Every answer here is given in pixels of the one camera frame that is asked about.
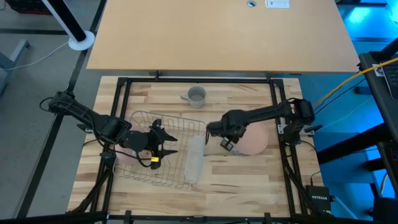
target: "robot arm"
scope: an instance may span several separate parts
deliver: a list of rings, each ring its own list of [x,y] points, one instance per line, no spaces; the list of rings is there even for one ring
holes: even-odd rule
[[[132,124],[114,116],[98,114],[75,100],[75,95],[70,91],[59,91],[49,101],[49,112],[54,114],[70,115],[93,130],[97,140],[108,144],[119,144],[121,147],[132,149],[141,165],[138,152],[148,150],[152,157],[158,157],[158,162],[151,162],[151,169],[158,169],[161,158],[176,151],[163,149],[164,141],[177,141],[161,128],[162,120],[157,119],[149,127],[148,133],[131,131]]]
[[[276,106],[251,111],[230,110],[223,115],[221,121],[210,122],[207,130],[212,136],[227,138],[229,142],[238,143],[247,125],[275,118],[291,120],[291,123],[284,128],[284,141],[294,146],[300,143],[301,129],[304,125],[311,124],[315,120],[315,115],[310,102],[292,98]]]

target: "yellow cable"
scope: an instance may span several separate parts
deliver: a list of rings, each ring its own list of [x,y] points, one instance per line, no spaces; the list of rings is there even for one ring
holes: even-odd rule
[[[371,68],[368,68],[368,69],[366,69],[366,70],[363,70],[362,72],[359,72],[359,73],[353,75],[352,77],[349,77],[347,80],[345,80],[344,82],[340,83],[340,85],[338,85],[336,88],[334,88],[332,91],[330,91],[330,92],[329,92],[328,94],[326,94],[324,97],[322,97],[322,99],[320,99],[318,102],[316,102],[316,103],[314,104],[314,106],[318,106],[318,105],[319,105],[320,103],[322,103],[326,98],[328,98],[328,97],[329,97],[330,95],[332,95],[335,91],[337,91],[339,88],[341,88],[343,85],[347,84],[349,81],[353,80],[354,78],[356,78],[356,77],[358,77],[358,76],[360,76],[360,75],[362,75],[362,74],[365,74],[366,72],[370,72],[370,71],[372,71],[372,70],[374,70],[374,69],[376,69],[376,68],[380,68],[380,67],[385,66],[385,65],[388,65],[388,64],[390,64],[390,63],[394,63],[394,62],[396,62],[396,61],[398,61],[398,58],[391,59],[391,60],[389,60],[389,61],[386,61],[386,62],[384,62],[384,63],[381,63],[380,65],[373,66],[373,67],[371,67]]]

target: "light wood tabletop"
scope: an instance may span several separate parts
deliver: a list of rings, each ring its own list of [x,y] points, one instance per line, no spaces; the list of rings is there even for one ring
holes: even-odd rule
[[[334,0],[110,0],[87,68],[354,73],[358,62]]]
[[[94,106],[97,113],[110,113],[117,80],[117,77],[101,79]],[[298,79],[285,78],[284,83],[287,98],[302,97]],[[179,97],[192,85],[200,85],[207,91],[208,98],[203,108],[193,109]],[[197,119],[205,123],[220,120],[221,115],[231,109],[250,110],[272,104],[269,85],[238,83],[133,82],[128,102],[127,120],[133,112],[141,110]],[[200,179],[190,190],[154,186],[140,180],[115,176],[109,212],[122,215],[125,210],[131,210],[135,215],[232,217],[261,217],[264,212],[269,212],[273,217],[289,217],[275,121],[266,121],[266,127],[269,133],[268,147],[256,156],[235,156],[221,148],[221,138],[210,138],[205,148]],[[92,139],[92,135],[87,135],[86,141]],[[302,139],[313,143],[310,137]],[[83,148],[69,210],[75,208],[94,186],[101,151],[101,146],[96,142]],[[297,146],[297,155],[303,184],[309,184],[311,174],[319,171],[316,152],[310,145],[302,143]],[[313,180],[315,185],[323,185],[319,174]],[[299,212],[297,189],[294,184],[292,186],[295,208]],[[104,188],[100,193],[100,203],[103,202],[103,195]]]

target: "gray mug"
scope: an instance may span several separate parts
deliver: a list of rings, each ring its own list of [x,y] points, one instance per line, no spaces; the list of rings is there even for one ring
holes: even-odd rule
[[[193,86],[188,93],[180,96],[181,99],[189,102],[193,108],[201,108],[206,103],[206,90],[200,86]]]

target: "metal wire basket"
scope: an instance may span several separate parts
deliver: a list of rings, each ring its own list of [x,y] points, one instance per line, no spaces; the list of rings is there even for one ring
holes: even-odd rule
[[[190,143],[195,136],[200,136],[203,138],[204,142],[206,124],[202,121],[193,119],[185,119],[145,111],[136,111],[133,113],[131,115],[130,123],[139,125],[144,129],[144,131],[149,131],[149,126],[156,119],[161,119],[162,127],[165,131],[169,135],[178,139],[176,142],[165,141],[164,149],[176,150],[178,152],[165,156],[162,159],[161,167],[156,170],[152,170],[149,167],[145,168],[141,165],[123,164],[116,159],[113,173],[117,177],[141,180],[154,185],[164,185],[174,187],[176,189],[189,190],[190,186],[198,181],[201,167],[203,166],[203,151],[202,153],[199,152],[199,154],[197,151],[193,151],[193,149],[190,149]],[[192,164],[197,164],[195,169],[192,169]]]

